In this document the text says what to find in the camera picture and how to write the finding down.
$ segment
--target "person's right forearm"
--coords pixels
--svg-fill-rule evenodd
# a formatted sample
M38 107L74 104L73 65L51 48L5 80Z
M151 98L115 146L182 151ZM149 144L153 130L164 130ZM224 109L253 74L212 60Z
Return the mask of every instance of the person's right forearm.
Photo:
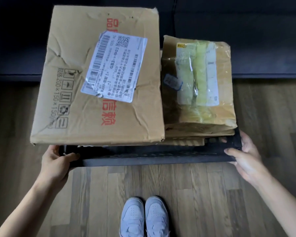
M270 174L260 176L256 190L289 237L296 237L296 198Z

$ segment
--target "shoe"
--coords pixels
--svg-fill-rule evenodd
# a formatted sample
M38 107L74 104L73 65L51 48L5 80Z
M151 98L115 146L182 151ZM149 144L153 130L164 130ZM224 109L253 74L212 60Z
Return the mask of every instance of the shoe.
M120 237L144 237L144 204L141 199L129 198L123 208Z
M147 199L145 205L148 237L168 237L169 217L165 204L157 196Z

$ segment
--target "barcode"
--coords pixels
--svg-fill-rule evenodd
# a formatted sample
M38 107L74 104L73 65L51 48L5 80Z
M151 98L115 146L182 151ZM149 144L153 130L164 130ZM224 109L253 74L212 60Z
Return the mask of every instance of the barcode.
M92 64L92 69L91 69L91 72L90 72L90 76L88 78L88 84L86 86L89 89L94 89L94 85L95 85L95 83L97 81L97 76L99 74L99 70L100 70L100 67L101 67L101 62L103 60L104 53L105 53L106 47L107 47L107 45L109 43L109 40L110 40L110 36L108 36L108 35L103 35L102 38L101 38L99 48L98 48L98 52L95 55L95 59L94 59L94 62Z
M137 63L137 59L138 59L138 54L135 55L135 58L134 58L134 61L133 61L133 65L132 65L132 68L131 68L130 73L129 73L129 78L128 78L127 86L126 86L127 89L130 88L130 83L132 82L132 78L133 78L135 66L136 66L136 63Z

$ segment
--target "person's right hand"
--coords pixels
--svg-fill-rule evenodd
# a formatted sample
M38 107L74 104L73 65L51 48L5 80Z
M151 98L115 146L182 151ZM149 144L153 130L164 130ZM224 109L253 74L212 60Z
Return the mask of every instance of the person's right hand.
M236 158L236 161L231 163L236 166L239 174L250 184L257 186L259 181L266 175L269 176L270 173L262 163L261 156L251 138L243 131L240 131L240 136L242 151L234 148L228 148L224 151L227 155Z

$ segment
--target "black tray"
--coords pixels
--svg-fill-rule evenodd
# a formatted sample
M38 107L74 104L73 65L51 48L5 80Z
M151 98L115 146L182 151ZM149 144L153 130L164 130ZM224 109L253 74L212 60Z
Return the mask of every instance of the black tray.
M224 153L225 148L241 150L239 129L235 135L205 139L204 146L104 146L78 147L62 146L60 153L79 153L80 159L71 163L70 167L89 166L126 166L126 165L154 165L200 162L234 161L234 157Z

